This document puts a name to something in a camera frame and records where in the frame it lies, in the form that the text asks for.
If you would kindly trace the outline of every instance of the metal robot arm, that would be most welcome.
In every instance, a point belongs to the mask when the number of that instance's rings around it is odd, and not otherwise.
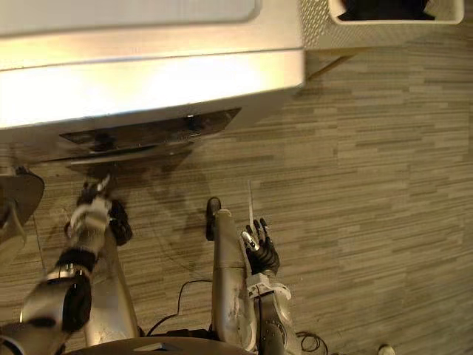
[[[60,354],[89,320],[91,275],[105,243],[110,201],[97,196],[71,218],[72,238],[51,272],[28,295],[20,322],[0,329],[0,354]]]
[[[279,255],[265,220],[255,220],[253,224],[256,235],[246,226],[242,238],[252,270],[246,284],[258,318],[258,351],[261,355],[299,355],[300,345],[289,310],[292,295],[286,286],[272,282],[279,270]]]

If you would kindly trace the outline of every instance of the basket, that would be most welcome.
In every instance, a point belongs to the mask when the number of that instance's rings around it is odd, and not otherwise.
[[[425,12],[434,21],[341,21],[341,0],[301,0],[301,10],[308,50],[397,46],[441,25],[459,24],[465,13],[463,0],[430,0]]]

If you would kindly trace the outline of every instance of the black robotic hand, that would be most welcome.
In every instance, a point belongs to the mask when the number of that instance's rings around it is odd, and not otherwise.
[[[256,235],[250,225],[242,232],[246,245],[246,255],[253,275],[270,272],[276,276],[279,270],[279,255],[274,248],[273,241],[268,234],[268,225],[264,219],[253,221]]]

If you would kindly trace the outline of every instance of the black cable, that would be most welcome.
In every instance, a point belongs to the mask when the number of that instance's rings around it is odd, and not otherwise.
[[[314,353],[316,352],[318,349],[320,349],[320,346],[323,345],[324,346],[324,349],[325,349],[325,355],[328,355],[328,347],[327,347],[327,344],[325,343],[325,341],[319,337],[317,334],[315,333],[310,333],[309,331],[298,331],[296,333],[296,336],[298,338],[302,338],[301,340],[301,349],[302,351],[304,351],[305,353]],[[314,345],[312,345],[311,347],[307,347],[306,345],[304,345],[305,341],[307,339],[313,339],[314,341]]]
[[[149,329],[148,333],[146,334],[147,337],[150,337],[152,334],[153,334],[153,331],[159,327],[161,324],[163,324],[166,320],[169,320],[171,318],[174,318],[174,317],[177,317],[179,314],[180,314],[180,299],[181,297],[183,296],[183,291],[184,291],[184,288],[191,284],[191,283],[212,283],[212,280],[210,279],[201,279],[201,280],[192,280],[192,281],[188,281],[186,283],[184,283],[181,287],[180,287],[180,291],[179,291],[179,297],[177,298],[177,312],[174,313],[174,314],[170,314],[168,316],[165,316],[164,318],[162,318],[160,321],[156,322],[156,324],[154,324],[151,329]]]

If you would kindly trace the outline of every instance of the wood-grain floor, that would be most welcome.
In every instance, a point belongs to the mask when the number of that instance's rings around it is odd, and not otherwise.
[[[180,285],[210,277],[205,202],[242,228],[247,181],[293,291],[296,330],[332,352],[473,354],[473,26],[360,54],[311,82],[279,114],[206,140],[187,156],[121,163],[117,195],[134,239],[120,250],[140,325],[174,313]],[[308,66],[321,65],[314,54]],[[17,319],[64,245],[84,172],[37,168],[46,191],[27,247],[0,271],[0,320]],[[172,328],[206,328],[208,284]],[[69,349],[81,345],[80,334]]]

